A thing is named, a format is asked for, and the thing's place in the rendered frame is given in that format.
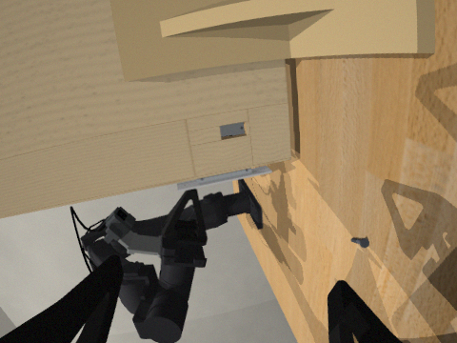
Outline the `grey mortise lock with keyhole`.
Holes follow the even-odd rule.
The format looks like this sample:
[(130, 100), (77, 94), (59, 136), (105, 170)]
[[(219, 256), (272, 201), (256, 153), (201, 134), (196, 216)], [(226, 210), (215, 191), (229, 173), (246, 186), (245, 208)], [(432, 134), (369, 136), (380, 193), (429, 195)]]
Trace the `grey mortise lock with keyhole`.
[[(245, 133), (244, 122), (220, 126), (220, 132), (221, 137), (243, 134)], [(187, 182), (177, 183), (177, 190), (178, 192), (182, 192), (271, 172), (272, 170), (267, 166), (250, 168), (240, 171), (233, 171), (209, 177), (199, 178), (197, 179), (197, 181), (191, 180)]]

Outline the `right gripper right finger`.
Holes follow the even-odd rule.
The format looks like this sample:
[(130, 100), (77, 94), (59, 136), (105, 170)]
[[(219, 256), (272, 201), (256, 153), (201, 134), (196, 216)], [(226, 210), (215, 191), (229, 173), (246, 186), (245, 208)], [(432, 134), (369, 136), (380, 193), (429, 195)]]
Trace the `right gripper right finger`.
[(329, 343), (403, 343), (344, 280), (328, 294)]

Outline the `tan wooden door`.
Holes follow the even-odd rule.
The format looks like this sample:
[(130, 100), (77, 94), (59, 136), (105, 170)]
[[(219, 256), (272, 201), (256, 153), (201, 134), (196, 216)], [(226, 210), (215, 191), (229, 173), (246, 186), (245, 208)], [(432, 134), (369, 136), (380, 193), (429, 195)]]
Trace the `tan wooden door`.
[(369, 53), (434, 0), (0, 0), (0, 218), (291, 160), (285, 59)]

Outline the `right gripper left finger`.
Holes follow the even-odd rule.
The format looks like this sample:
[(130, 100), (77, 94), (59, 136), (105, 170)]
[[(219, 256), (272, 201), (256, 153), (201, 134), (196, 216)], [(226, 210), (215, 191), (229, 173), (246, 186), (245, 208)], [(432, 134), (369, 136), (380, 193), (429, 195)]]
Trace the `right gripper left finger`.
[[(111, 255), (59, 301), (0, 338), (0, 343), (107, 343), (123, 280)], [(85, 325), (84, 325), (85, 324)]]

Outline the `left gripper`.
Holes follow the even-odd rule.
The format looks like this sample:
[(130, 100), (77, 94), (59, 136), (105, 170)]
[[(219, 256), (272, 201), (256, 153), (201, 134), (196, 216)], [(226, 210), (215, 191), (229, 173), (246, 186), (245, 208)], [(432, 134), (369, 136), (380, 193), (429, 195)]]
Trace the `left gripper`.
[[(189, 200), (192, 200), (196, 219), (178, 220)], [(189, 283), (195, 268), (205, 268), (207, 263), (203, 246), (207, 245), (208, 237), (196, 189), (183, 193), (163, 220), (161, 234), (162, 236), (155, 237), (129, 231), (118, 242), (129, 254), (142, 253), (160, 257), (161, 253), (162, 279), (172, 285)]]

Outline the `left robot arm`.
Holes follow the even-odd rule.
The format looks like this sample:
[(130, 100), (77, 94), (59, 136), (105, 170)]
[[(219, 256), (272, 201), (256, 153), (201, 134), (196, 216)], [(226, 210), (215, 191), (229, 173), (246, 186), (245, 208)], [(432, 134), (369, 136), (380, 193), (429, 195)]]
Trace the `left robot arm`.
[[(227, 223), (230, 216), (242, 213), (249, 213), (257, 229), (262, 229), (260, 206), (243, 179), (238, 180), (238, 185), (237, 193), (224, 196), (221, 192), (210, 193), (199, 200), (206, 230), (217, 228)], [(129, 262), (126, 259), (130, 256), (128, 250), (118, 242), (129, 231), (139, 235), (161, 235), (166, 216), (135, 221), (136, 218), (130, 213), (117, 207), (105, 221), (108, 228), (100, 232), (88, 232), (81, 237), (81, 241), (96, 267), (112, 254), (120, 256), (124, 275), (118, 297), (126, 309), (134, 314), (132, 321), (140, 338), (158, 343), (175, 343), (181, 338), (184, 328), (193, 278), (189, 283), (172, 285), (162, 279), (160, 270), (158, 280), (153, 264)], [(97, 240), (102, 236), (105, 238)]]

